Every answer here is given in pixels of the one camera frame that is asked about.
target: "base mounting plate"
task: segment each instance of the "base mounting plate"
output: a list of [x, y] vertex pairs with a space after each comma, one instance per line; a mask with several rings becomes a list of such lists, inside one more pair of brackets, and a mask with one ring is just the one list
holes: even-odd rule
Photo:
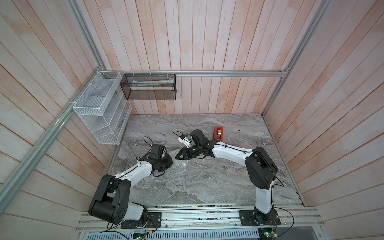
[[[149, 212], [147, 216], [147, 228], [160, 228], [161, 212]], [[121, 224], [121, 229], [137, 229], [135, 221], [125, 220]]]
[[[242, 226], [258, 226], [255, 221], [255, 211], [254, 210], [240, 210], [240, 222]], [[263, 225], [281, 225], [280, 218], [278, 217], [276, 209], [273, 209], [270, 213], [267, 214], [267, 220], [265, 223], [260, 222]]]

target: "gray marble surface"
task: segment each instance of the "gray marble surface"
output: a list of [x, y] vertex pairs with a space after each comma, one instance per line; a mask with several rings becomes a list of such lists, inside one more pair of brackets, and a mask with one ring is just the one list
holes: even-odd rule
[[133, 115], [127, 123], [121, 149], [113, 174], [122, 172], [143, 156], [150, 147], [143, 141], [150, 137], [154, 143], [166, 146], [174, 164], [161, 177], [147, 176], [136, 184], [130, 201], [144, 205], [164, 204], [254, 204], [255, 186], [247, 169], [235, 162], [206, 157], [175, 160], [183, 147], [172, 130], [190, 133], [195, 129], [213, 138], [214, 127], [223, 127], [223, 142], [229, 145], [265, 148], [278, 167], [278, 178], [285, 187], [275, 186], [275, 202], [301, 203], [268, 129], [258, 114], [176, 114]]

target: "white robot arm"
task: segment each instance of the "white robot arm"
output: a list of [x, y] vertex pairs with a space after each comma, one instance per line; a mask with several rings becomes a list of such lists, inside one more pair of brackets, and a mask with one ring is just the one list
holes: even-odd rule
[[[140, 158], [133, 167], [115, 176], [104, 175], [89, 206], [89, 215], [113, 224], [132, 220], [136, 226], [145, 225], [147, 209], [128, 202], [129, 193], [141, 179], [154, 175], [155, 171], [161, 173], [154, 175], [159, 177], [173, 164], [170, 155], [164, 154], [164, 149], [162, 145], [152, 144], [150, 152]], [[113, 192], [116, 192], [114, 197], [108, 195]]]
[[279, 219], [276, 218], [277, 212], [273, 209], [272, 202], [272, 188], [278, 169], [262, 147], [245, 149], [214, 139], [208, 141], [199, 129], [190, 134], [182, 134], [178, 140], [184, 143], [185, 147], [176, 155], [176, 159], [192, 159], [204, 154], [205, 156], [225, 158], [246, 167], [251, 182], [256, 186], [255, 218], [249, 222], [256, 226], [265, 225], [269, 224], [270, 218], [273, 217], [276, 223], [280, 224]]

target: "black mesh basket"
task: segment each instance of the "black mesh basket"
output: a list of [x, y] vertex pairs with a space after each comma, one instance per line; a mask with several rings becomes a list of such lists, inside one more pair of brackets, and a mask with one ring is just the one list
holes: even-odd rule
[[127, 100], [176, 100], [175, 74], [126, 73], [120, 86]]

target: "metal extrusion beam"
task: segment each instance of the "metal extrusion beam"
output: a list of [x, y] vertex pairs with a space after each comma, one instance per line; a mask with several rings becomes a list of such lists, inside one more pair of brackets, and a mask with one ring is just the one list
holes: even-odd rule
[[285, 71], [119, 71], [121, 74], [175, 74], [176, 77], [284, 77]]
[[334, 0], [323, 0], [321, 2], [315, 15], [313, 16], [313, 19], [311, 20], [311, 24], [309, 25], [303, 38], [301, 39], [299, 46], [295, 50], [295, 53], [294, 53], [292, 59], [288, 63], [288, 67], [286, 68], [286, 75], [283, 76], [282, 79], [280, 79], [277, 86], [275, 87], [273, 93], [271, 94], [271, 97], [269, 98], [267, 104], [265, 105], [265, 108], [262, 112], [262, 116], [266, 116], [268, 114], [268, 111], [272, 107], [272, 104], [275, 101], [275, 99], [277, 98], [277, 95], [279, 94], [280, 90], [284, 86], [286, 80], [289, 78], [289, 75], [292, 72], [292, 69], [295, 68], [300, 57], [303, 55], [303, 52], [305, 51], [308, 43], [312, 39], [312, 36], [316, 32], [316, 29], [318, 28], [320, 21], [324, 18], [326, 12], [329, 10], [329, 8], [333, 2], [334, 2]]
[[[87, 82], [90, 82], [96, 72], [88, 77]], [[32, 174], [33, 170], [39, 164], [42, 157], [47, 150], [51, 147], [52, 143], [56, 140], [57, 136], [63, 130], [72, 114], [74, 113], [74, 102], [80, 97], [86, 89], [84, 84], [76, 93], [75, 97], [65, 106], [55, 121], [49, 126], [44, 134], [39, 138], [36, 144], [29, 150], [24, 159], [19, 163], [17, 168], [13, 171], [12, 175], [7, 179], [4, 185], [0, 188], [0, 216], [11, 203], [17, 192], [21, 189], [28, 177]]]
[[79, 6], [76, 2], [76, 0], [65, 0], [73, 18], [76, 21], [77, 26], [79, 27], [81, 33], [84, 36], [85, 41], [87, 42], [87, 45], [89, 46], [92, 55], [94, 59], [96, 60], [96, 63], [100, 66], [103, 67], [102, 70], [105, 69], [105, 64], [100, 56], [99, 50], [96, 47], [95, 42], [93, 41], [93, 38], [89, 32], [89, 29], [84, 21], [83, 15], [81, 14], [81, 11], [79, 9]]
[[[288, 210], [295, 218], [294, 227], [323, 226], [324, 223], [315, 207], [304, 207], [301, 204], [275, 203], [277, 207]], [[241, 226], [239, 210], [253, 210], [254, 205], [166, 205], [148, 207], [148, 212], [162, 212], [159, 230], [192, 230], [249, 228]], [[289, 227], [293, 223], [291, 215], [277, 209], [281, 225]], [[270, 227], [261, 225], [254, 228]], [[107, 230], [107, 222], [83, 212], [76, 232], [101, 232]], [[124, 231], [116, 226], [114, 231]]]

